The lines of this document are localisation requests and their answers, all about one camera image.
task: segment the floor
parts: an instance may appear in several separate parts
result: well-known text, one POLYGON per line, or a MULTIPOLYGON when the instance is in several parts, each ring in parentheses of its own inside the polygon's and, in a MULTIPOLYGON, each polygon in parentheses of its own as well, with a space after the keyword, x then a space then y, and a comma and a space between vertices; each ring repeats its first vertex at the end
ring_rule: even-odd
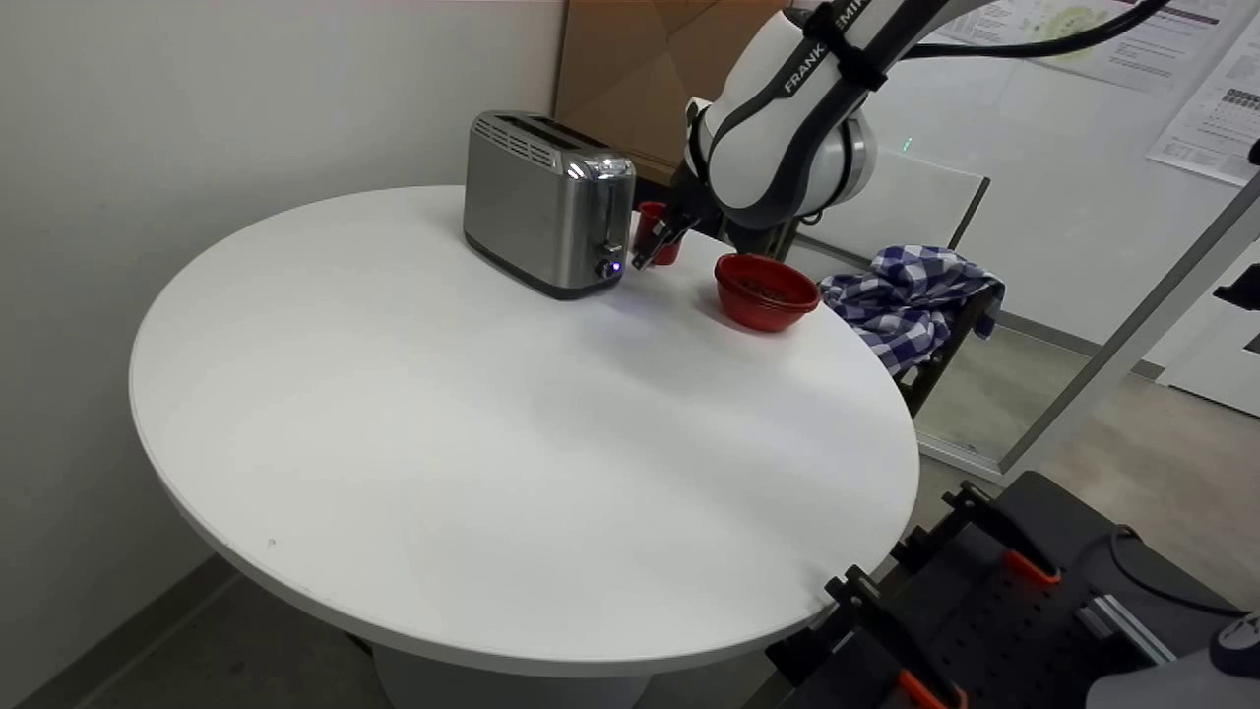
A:
MULTIPOLYGON (((1081 354, 1006 330, 969 343, 921 412, 921 438, 996 454, 1051 402, 1081 354)), ((1260 421, 1131 378, 1048 476, 1240 607, 1260 607, 1260 421)), ((917 522, 931 522, 959 472, 926 460, 917 522)), ((641 709, 775 706, 759 657, 657 678, 641 709)), ((337 630, 234 577, 207 611, 82 709, 384 709, 366 655, 337 630)))

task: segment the plaid cloth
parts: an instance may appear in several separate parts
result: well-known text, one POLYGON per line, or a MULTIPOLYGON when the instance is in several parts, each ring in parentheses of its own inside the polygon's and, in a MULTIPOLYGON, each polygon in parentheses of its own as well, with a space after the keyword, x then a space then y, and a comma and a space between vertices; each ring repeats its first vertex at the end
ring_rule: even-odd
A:
MULTIPOLYGON (((845 318, 889 372, 929 362, 951 333, 951 313, 969 294, 996 284, 973 261, 937 245, 897 245, 868 261, 868 280, 824 280, 824 304, 845 318)), ((996 304, 981 313, 976 333, 990 333, 996 304)))

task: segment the silver toaster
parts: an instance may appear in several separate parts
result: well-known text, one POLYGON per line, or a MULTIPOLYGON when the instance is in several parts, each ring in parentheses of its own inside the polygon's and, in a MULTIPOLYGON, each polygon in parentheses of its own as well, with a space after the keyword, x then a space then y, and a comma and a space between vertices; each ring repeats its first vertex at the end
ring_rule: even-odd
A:
POLYGON ((480 112, 468 135, 465 236, 548 294, 627 273, 632 165, 540 112, 480 112))

